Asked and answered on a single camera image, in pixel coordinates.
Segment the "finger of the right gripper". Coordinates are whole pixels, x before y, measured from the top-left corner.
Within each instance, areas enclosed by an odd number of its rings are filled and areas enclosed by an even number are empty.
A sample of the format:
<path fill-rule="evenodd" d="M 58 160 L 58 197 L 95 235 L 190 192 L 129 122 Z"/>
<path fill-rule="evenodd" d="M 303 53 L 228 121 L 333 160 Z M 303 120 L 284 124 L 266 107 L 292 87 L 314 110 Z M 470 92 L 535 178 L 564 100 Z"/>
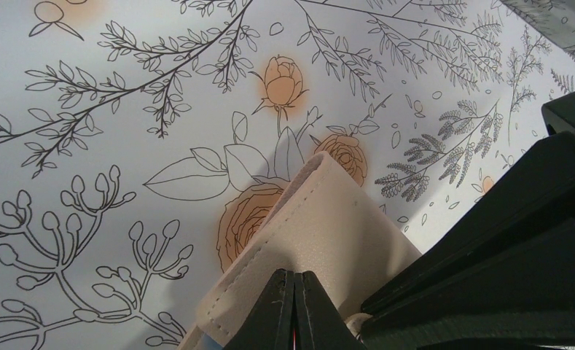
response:
<path fill-rule="evenodd" d="M 376 314 L 441 281 L 492 244 L 499 249 L 526 238 L 552 219 L 536 214 L 575 193 L 575 135 L 562 132 L 536 142 L 424 255 L 361 305 Z"/>
<path fill-rule="evenodd" d="M 575 219 L 395 287 L 361 338 L 368 349 L 575 346 Z"/>

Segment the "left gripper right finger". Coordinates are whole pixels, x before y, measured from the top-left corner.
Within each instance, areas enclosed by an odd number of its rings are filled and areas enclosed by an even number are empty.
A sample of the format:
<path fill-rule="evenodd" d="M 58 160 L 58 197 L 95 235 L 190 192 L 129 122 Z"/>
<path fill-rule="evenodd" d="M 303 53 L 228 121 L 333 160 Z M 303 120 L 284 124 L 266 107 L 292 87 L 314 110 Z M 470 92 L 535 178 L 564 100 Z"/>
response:
<path fill-rule="evenodd" d="M 346 327 L 314 272 L 295 274 L 294 307 L 295 349 L 364 348 Z"/>

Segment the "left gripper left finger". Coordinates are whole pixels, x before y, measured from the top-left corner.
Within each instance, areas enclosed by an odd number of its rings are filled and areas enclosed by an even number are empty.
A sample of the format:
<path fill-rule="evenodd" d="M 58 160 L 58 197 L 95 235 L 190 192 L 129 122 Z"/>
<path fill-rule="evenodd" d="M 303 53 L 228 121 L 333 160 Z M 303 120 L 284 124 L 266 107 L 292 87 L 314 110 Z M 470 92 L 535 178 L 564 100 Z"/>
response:
<path fill-rule="evenodd" d="M 278 269 L 267 281 L 239 331 L 224 350 L 294 347 L 294 272 Z"/>

